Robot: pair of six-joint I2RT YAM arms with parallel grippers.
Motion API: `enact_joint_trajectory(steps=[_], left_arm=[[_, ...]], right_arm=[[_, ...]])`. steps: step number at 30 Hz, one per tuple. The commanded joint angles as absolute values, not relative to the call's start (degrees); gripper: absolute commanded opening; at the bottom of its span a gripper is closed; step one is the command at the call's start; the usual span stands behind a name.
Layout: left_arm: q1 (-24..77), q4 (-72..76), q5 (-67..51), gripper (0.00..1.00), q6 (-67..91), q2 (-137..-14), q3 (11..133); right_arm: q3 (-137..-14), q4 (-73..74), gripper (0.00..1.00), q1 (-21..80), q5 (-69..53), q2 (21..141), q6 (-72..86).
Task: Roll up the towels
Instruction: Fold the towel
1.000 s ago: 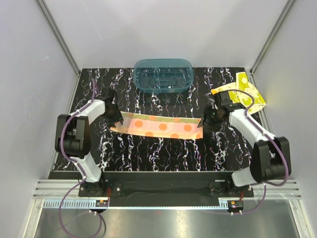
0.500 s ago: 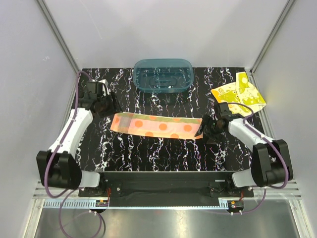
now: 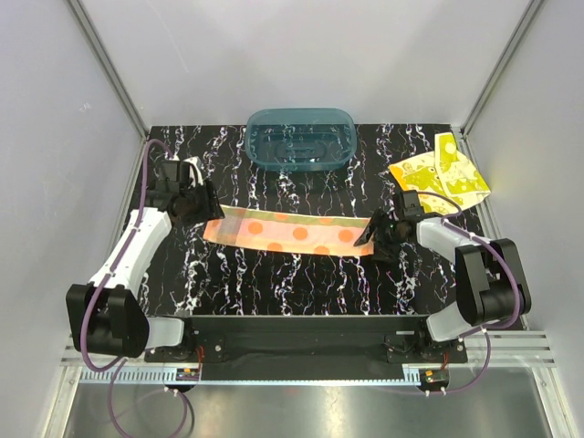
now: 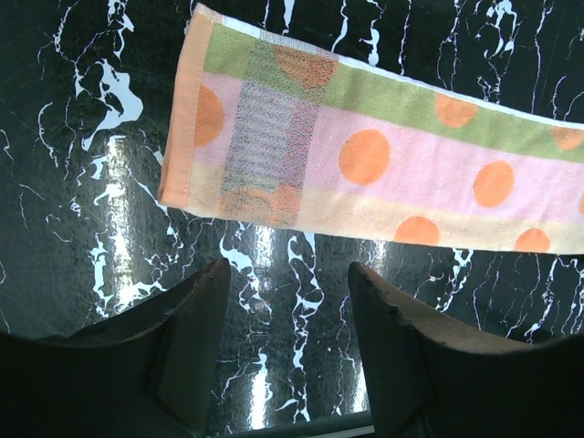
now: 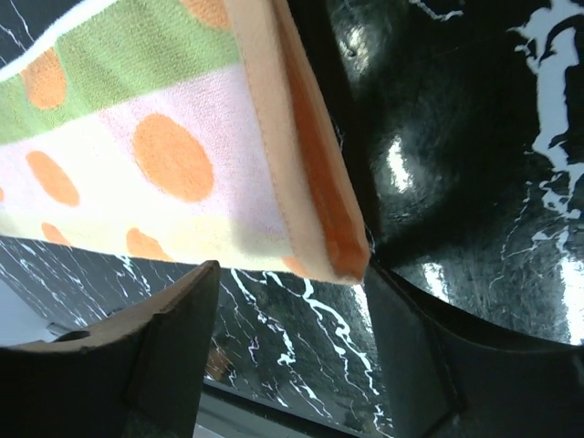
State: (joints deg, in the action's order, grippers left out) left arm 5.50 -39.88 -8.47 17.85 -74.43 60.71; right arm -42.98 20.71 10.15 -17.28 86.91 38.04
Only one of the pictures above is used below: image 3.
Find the yellow patterned towel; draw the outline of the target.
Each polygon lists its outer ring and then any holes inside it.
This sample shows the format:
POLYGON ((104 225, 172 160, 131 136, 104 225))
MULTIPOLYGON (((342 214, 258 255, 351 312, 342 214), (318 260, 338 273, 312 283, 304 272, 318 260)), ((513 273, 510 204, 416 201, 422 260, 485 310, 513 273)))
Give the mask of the yellow patterned towel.
MULTIPOLYGON (((463 155, 451 132, 434 135, 434 150, 391 164, 389 170, 404 191, 440 194, 460 209, 481 203, 490 188, 475 165, 463 155)), ((420 203, 426 213, 455 214, 457 208, 435 195, 422 194, 420 203)))

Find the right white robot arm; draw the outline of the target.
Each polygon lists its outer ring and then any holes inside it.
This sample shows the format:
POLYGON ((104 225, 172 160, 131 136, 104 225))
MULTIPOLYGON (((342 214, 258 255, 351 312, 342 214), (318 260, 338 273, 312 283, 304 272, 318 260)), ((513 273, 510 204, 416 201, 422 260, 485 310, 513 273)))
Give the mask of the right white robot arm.
POLYGON ((468 232, 438 214, 411 212, 391 218, 377 210, 355 246, 373 243, 373 258, 392 263, 402 246, 415 243, 454 266, 455 302, 426 319, 427 331, 414 339, 417 356, 438 360, 447 342, 481 329, 507 329, 532 308, 516 244, 468 232))

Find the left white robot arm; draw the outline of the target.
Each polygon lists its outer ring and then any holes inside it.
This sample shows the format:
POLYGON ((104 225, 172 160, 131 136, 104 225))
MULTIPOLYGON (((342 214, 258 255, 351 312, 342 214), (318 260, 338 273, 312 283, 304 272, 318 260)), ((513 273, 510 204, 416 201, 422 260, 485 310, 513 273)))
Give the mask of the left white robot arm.
POLYGON ((86 284, 72 285, 66 305, 74 347, 91 354, 137 358, 165 348, 178 361, 196 352, 197 339, 178 317, 147 317, 138 302, 142 278, 175 225, 224 218, 213 183, 205 179, 167 191, 144 190, 109 258, 86 284))

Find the orange polka dot towel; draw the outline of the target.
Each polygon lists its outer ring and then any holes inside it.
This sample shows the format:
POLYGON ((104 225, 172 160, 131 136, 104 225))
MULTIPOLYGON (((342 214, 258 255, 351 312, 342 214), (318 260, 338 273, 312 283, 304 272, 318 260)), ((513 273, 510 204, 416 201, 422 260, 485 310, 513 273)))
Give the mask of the orange polka dot towel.
POLYGON ((315 216, 224 206, 224 218, 207 223, 207 242, 257 251, 361 257, 373 254, 373 243, 355 242, 367 218, 315 216))

